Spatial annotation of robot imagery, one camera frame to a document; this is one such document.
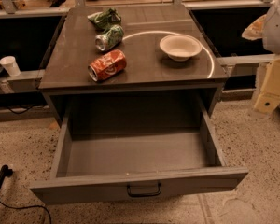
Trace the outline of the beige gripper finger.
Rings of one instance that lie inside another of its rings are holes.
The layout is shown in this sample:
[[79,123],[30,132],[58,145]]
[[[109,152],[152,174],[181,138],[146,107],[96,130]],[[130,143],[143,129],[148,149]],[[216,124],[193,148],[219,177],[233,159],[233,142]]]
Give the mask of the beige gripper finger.
[[254,111],[265,115],[271,114],[280,105],[280,56],[259,64],[252,104]]

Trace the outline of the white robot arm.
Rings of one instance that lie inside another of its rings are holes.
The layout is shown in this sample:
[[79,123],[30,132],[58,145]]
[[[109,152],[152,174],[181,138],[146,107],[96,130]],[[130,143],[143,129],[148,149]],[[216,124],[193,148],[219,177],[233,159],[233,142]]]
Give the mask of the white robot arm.
[[245,28],[242,38],[261,39],[263,47],[275,54],[275,58],[265,66],[265,76],[254,93],[253,103],[254,111],[271,114],[280,104],[280,0]]

